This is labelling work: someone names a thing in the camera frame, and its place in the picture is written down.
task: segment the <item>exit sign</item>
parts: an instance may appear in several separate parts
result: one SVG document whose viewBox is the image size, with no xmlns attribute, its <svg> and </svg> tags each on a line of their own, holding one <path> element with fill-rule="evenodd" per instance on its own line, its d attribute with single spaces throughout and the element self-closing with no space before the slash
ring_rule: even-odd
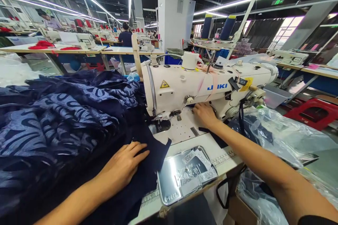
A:
<svg viewBox="0 0 338 225">
<path fill-rule="evenodd" d="M 284 2 L 284 0 L 275 0 L 272 2 L 271 5 L 279 5 L 279 4 L 282 4 Z"/>
</svg>

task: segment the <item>juki logo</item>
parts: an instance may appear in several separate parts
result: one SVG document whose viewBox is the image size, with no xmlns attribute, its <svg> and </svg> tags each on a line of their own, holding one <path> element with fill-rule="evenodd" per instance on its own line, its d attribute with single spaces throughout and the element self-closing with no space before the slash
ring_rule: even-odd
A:
<svg viewBox="0 0 338 225">
<path fill-rule="evenodd" d="M 226 88 L 228 84 L 218 84 L 217 85 L 217 89 L 222 89 L 222 88 Z M 212 85 L 211 87 L 208 87 L 208 90 L 212 90 L 214 88 L 214 86 Z"/>
</svg>

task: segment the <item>metal plate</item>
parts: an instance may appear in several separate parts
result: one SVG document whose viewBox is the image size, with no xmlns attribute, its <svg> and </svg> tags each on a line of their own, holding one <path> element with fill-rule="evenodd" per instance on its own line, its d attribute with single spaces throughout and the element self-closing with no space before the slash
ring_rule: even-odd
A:
<svg viewBox="0 0 338 225">
<path fill-rule="evenodd" d="M 182 151 L 164 160 L 157 182 L 164 205 L 196 192 L 218 177 L 202 146 Z"/>
</svg>

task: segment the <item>thread spool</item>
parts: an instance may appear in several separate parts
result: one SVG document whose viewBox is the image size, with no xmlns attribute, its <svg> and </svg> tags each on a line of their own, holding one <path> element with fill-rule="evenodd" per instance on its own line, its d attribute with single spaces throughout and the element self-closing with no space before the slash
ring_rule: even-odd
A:
<svg viewBox="0 0 338 225">
<path fill-rule="evenodd" d="M 223 30 L 221 32 L 221 35 L 219 36 L 219 39 L 220 40 L 228 40 L 229 39 L 229 36 L 230 36 L 230 33 L 235 25 L 235 22 L 236 22 L 236 16 L 234 15 L 230 15 L 225 23 L 224 23 L 224 26 L 223 26 Z"/>
<path fill-rule="evenodd" d="M 211 21 L 212 21 L 212 15 L 211 14 L 205 14 L 201 39 L 207 40 L 209 38 Z"/>
</svg>

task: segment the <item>warning sticker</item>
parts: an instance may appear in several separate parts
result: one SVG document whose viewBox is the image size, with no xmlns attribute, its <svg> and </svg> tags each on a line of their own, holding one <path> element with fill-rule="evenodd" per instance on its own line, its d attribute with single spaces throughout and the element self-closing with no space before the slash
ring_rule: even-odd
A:
<svg viewBox="0 0 338 225">
<path fill-rule="evenodd" d="M 163 80 L 160 89 L 162 89 L 162 88 L 168 88 L 168 87 L 169 87 L 169 85 L 167 84 L 167 82 Z"/>
<path fill-rule="evenodd" d="M 247 83 L 246 83 L 245 86 L 243 86 L 243 87 L 239 90 L 239 92 L 241 92 L 241 91 L 247 91 L 247 90 L 249 89 L 250 85 L 252 85 L 252 81 L 253 81 L 254 79 L 253 79 L 252 77 L 247 77 L 247 78 L 245 78 L 245 80 L 247 80 Z"/>
</svg>

